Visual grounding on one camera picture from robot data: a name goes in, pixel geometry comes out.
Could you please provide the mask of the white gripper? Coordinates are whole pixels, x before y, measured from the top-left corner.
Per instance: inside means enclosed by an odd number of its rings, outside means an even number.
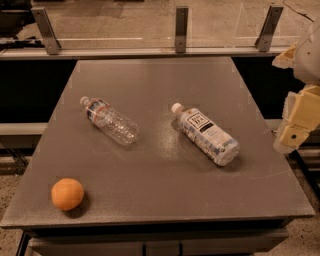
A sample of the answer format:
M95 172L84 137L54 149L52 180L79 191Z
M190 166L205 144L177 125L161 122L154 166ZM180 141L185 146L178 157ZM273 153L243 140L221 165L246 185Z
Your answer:
M283 106L282 121L273 143L274 149L290 154L320 125L320 19L272 61L281 69L293 68L296 79L306 85L298 93L289 92Z

